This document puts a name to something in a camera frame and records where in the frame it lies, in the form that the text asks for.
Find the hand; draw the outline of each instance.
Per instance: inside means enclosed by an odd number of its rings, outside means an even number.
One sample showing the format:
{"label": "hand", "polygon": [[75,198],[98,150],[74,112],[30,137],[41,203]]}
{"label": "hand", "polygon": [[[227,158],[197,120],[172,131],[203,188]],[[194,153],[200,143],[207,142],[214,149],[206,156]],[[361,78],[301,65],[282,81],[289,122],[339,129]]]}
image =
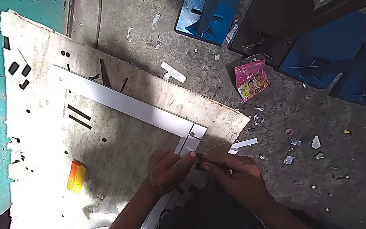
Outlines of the hand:
{"label": "hand", "polygon": [[148,177],[145,182],[157,194],[166,194],[183,182],[195,159],[194,151],[181,158],[170,150],[158,149],[148,159]]}
{"label": "hand", "polygon": [[212,178],[220,183],[228,194],[249,210],[263,212],[276,201],[269,194],[262,178],[261,169],[254,159],[232,154],[206,154],[208,162],[202,164]]}

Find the wooden board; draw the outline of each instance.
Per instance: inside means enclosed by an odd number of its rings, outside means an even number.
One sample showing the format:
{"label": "wooden board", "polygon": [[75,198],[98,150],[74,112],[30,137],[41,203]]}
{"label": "wooden board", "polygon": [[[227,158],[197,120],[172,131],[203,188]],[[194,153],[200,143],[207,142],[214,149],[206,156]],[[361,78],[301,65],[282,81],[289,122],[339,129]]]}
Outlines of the wooden board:
{"label": "wooden board", "polygon": [[[112,88],[120,90],[128,78],[123,93],[208,127],[198,152],[233,143],[249,121],[231,108],[78,44],[15,12],[1,13],[1,31],[11,46],[11,50],[4,49],[7,135],[20,139],[8,144],[13,150],[11,161],[19,160],[9,167],[9,176],[15,180],[11,183],[13,229],[31,228],[41,221],[47,228],[86,228],[89,213],[106,196],[116,197],[120,211],[146,176],[150,154],[158,148],[173,148],[179,140],[74,92],[66,93],[65,104],[56,104],[49,96],[54,91],[49,80],[54,64],[87,77],[98,73],[101,77],[103,59]],[[8,70],[14,61],[19,68],[12,75]],[[25,77],[21,72],[27,64],[32,69]],[[29,84],[21,89],[25,80]],[[68,118],[83,119],[66,108],[68,104],[91,117],[84,120],[91,130]],[[229,143],[209,152],[227,152]],[[72,160],[87,167],[81,194],[66,189]]]}

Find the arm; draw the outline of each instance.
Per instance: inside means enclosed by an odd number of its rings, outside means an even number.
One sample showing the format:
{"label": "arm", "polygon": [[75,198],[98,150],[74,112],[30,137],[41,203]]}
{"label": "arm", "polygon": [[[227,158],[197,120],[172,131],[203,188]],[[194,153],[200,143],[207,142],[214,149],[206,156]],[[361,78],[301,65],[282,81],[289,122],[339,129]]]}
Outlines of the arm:
{"label": "arm", "polygon": [[156,150],[148,160],[148,176],[110,229],[139,229],[160,197],[183,182],[195,159],[193,151],[181,158],[169,150]]}
{"label": "arm", "polygon": [[203,168],[237,201],[274,229],[308,229],[267,191],[261,169],[246,156],[208,155]]}

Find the white scrap piece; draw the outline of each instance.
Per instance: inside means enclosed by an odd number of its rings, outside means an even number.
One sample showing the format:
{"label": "white scrap piece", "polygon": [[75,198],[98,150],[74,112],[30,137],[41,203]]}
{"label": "white scrap piece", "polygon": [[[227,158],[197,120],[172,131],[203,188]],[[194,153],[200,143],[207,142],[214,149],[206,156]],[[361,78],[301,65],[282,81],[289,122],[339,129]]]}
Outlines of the white scrap piece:
{"label": "white scrap piece", "polygon": [[287,164],[287,165],[290,165],[290,164],[292,164],[292,162],[295,158],[296,158],[295,156],[287,155],[286,158],[283,160],[283,163]]}
{"label": "white scrap piece", "polygon": [[234,24],[234,27],[231,29],[231,31],[228,32],[227,36],[225,37],[228,44],[232,42],[237,31],[238,31],[238,24]]}
{"label": "white scrap piece", "polygon": [[153,18],[153,20],[152,20],[152,24],[156,24],[157,21],[159,21],[159,18],[160,18],[161,15],[162,15],[161,13],[157,13],[155,18]]}
{"label": "white scrap piece", "polygon": [[184,83],[184,81],[186,80],[186,76],[183,76],[182,73],[178,72],[167,63],[162,62],[160,67],[168,71],[171,77],[175,78],[176,80],[179,80],[181,83]]}
{"label": "white scrap piece", "polygon": [[258,139],[252,138],[252,139],[248,139],[245,141],[240,141],[240,142],[234,143],[233,146],[235,146],[236,148],[241,148],[241,147],[253,145],[256,143],[258,143]]}
{"label": "white scrap piece", "polygon": [[313,142],[312,142],[311,146],[313,149],[318,149],[321,147],[320,140],[318,139],[317,135],[313,138]]}

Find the pink snack packet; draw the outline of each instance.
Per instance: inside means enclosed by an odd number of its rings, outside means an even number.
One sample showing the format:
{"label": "pink snack packet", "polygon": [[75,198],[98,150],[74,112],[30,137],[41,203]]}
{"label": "pink snack packet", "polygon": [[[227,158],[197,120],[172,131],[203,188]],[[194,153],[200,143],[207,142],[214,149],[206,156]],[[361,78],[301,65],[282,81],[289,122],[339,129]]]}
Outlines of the pink snack packet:
{"label": "pink snack packet", "polygon": [[235,67],[236,86],[244,102],[270,86],[264,67],[265,59]]}

